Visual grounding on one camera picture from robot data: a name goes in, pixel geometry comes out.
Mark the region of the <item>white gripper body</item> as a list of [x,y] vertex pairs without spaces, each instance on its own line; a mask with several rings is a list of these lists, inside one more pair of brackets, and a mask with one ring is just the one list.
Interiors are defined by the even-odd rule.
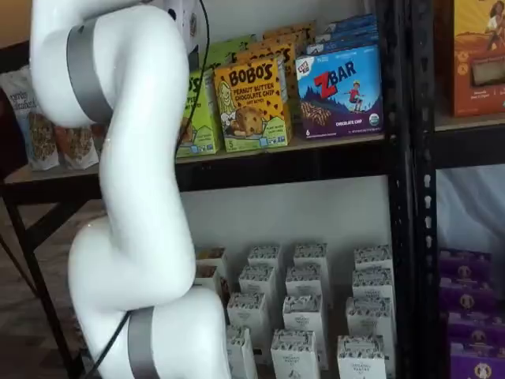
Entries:
[[191,54],[198,46],[198,39],[201,34],[198,16],[199,7],[200,2],[196,0],[163,1],[163,8],[177,25],[188,54]]

